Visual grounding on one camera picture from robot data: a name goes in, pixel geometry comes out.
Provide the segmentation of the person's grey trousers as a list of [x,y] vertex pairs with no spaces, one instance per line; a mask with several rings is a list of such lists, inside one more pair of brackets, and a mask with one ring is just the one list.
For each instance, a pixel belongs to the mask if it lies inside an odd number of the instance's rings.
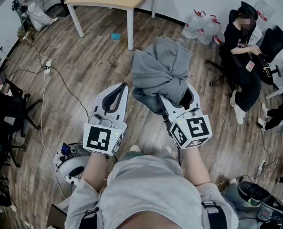
[[144,153],[142,153],[142,152],[128,151],[128,152],[123,153],[119,157],[118,162],[125,161],[125,160],[130,160],[130,159],[132,159],[134,157],[143,156],[143,155],[144,155]]

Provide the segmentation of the person's left forearm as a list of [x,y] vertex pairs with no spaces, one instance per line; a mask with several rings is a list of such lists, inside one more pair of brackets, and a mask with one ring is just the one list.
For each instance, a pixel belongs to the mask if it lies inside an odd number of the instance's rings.
[[81,178],[99,192],[104,184],[107,158],[102,154],[92,153]]

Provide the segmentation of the grey garment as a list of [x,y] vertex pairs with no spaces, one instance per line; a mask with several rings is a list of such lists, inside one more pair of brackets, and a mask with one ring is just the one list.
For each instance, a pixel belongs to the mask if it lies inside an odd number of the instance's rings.
[[144,50],[136,50],[132,60],[132,96],[157,115],[164,113],[159,95],[175,106],[189,109],[192,98],[186,93],[192,52],[183,38],[175,41],[157,37]]

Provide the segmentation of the black office chair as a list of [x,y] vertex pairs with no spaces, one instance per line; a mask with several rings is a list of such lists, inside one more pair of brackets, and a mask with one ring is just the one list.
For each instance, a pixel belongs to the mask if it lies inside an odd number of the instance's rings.
[[271,70],[269,63],[283,49],[283,31],[281,28],[279,26],[275,26],[274,29],[268,28],[259,48],[261,54],[255,57],[259,77],[264,83],[273,85],[273,74],[277,73],[281,77],[281,72],[278,65],[275,66],[274,70]]
[[[258,19],[258,14],[254,7],[252,7],[251,5],[249,5],[244,1],[241,1],[241,6],[238,8],[238,10],[230,11],[229,24],[227,25],[227,27],[233,25],[233,22],[240,15],[243,15],[245,13],[247,13],[246,18],[251,19],[252,21],[248,24],[247,27],[243,28],[243,32],[240,32],[240,35],[243,35],[243,38],[246,40],[246,45],[248,45],[252,33],[256,28],[256,20]],[[229,93],[229,97],[232,97],[232,92],[235,90],[235,83],[233,82],[233,77],[231,75],[230,70],[233,69],[234,65],[236,67],[239,67],[241,62],[239,61],[237,56],[232,55],[230,50],[228,50],[227,46],[225,45],[225,41],[226,41],[225,33],[223,34],[223,36],[224,36],[224,42],[221,42],[218,45],[219,56],[221,58],[220,64],[215,63],[208,59],[205,60],[205,64],[209,63],[222,72],[222,75],[219,78],[209,83],[210,87],[217,85],[221,79],[226,78],[231,89],[231,93]]]

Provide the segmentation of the person's grey shirt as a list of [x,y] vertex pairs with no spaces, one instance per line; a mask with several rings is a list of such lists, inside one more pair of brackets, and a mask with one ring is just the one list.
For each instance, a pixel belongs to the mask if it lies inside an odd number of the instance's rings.
[[204,202],[222,209],[228,229],[238,228],[237,215],[215,184],[195,186],[174,159],[142,155],[119,161],[101,192],[81,179],[70,199],[65,229],[79,229],[83,220],[93,217],[97,229],[116,229],[145,211],[160,214],[182,229],[204,229]]

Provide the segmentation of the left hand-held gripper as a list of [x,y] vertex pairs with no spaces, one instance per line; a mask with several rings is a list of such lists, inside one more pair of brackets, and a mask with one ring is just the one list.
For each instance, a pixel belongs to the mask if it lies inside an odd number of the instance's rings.
[[127,83],[117,83],[106,88],[95,98],[90,120],[84,124],[85,150],[104,156],[114,156],[127,129],[127,124],[123,121],[128,92]]

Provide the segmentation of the black swivel chair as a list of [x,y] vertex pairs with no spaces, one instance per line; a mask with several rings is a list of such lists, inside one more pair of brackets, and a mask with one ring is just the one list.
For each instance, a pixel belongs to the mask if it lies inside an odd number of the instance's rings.
[[10,86],[12,95],[6,95],[0,91],[0,159],[5,161],[8,156],[11,156],[16,167],[20,167],[15,160],[13,149],[25,148],[24,145],[12,145],[14,133],[20,132],[21,137],[25,137],[24,129],[25,122],[29,122],[35,129],[40,130],[41,126],[36,125],[29,117],[29,112],[37,105],[42,104],[43,99],[38,99],[36,102],[27,106],[27,100],[30,94],[24,94],[22,89],[6,79],[5,83]]

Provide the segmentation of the black mesh chair seat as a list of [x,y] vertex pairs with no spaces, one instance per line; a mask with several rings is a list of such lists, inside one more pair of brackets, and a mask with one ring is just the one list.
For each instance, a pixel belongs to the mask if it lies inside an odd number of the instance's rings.
[[240,197],[249,205],[257,207],[257,220],[273,225],[283,225],[283,203],[258,184],[242,181],[238,184]]

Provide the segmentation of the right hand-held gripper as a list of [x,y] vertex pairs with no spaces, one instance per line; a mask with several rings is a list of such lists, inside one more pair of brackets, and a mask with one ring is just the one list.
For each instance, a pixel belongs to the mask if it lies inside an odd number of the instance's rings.
[[180,149],[201,146],[212,137],[209,117],[200,108],[199,94],[190,83],[187,85],[181,106],[174,105],[162,94],[158,95],[165,109],[164,123],[168,134]]

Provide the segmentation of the clear water jug red label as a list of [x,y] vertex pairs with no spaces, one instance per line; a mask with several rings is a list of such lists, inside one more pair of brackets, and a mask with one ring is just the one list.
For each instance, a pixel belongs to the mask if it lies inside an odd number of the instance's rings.
[[274,14],[274,8],[270,5],[268,5],[264,0],[258,0],[254,8],[256,9],[256,12],[258,14],[258,19],[256,21],[258,28],[263,28],[268,20],[273,16]]

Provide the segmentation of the person's right forearm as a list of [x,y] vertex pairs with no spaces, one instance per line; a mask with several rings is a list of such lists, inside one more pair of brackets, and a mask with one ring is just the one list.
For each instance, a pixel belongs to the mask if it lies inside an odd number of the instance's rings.
[[194,186],[211,183],[209,172],[197,147],[183,150],[185,178]]

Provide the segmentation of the white box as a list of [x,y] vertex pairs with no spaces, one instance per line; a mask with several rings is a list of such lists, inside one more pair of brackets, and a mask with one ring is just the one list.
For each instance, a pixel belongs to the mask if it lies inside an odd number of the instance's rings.
[[250,39],[249,39],[248,44],[249,44],[249,45],[256,45],[257,42],[258,42],[261,38],[262,38],[262,31],[261,31],[261,29],[260,29],[258,26],[256,26],[255,29],[254,29],[254,31],[252,32],[252,35],[251,35],[251,37],[250,37]]

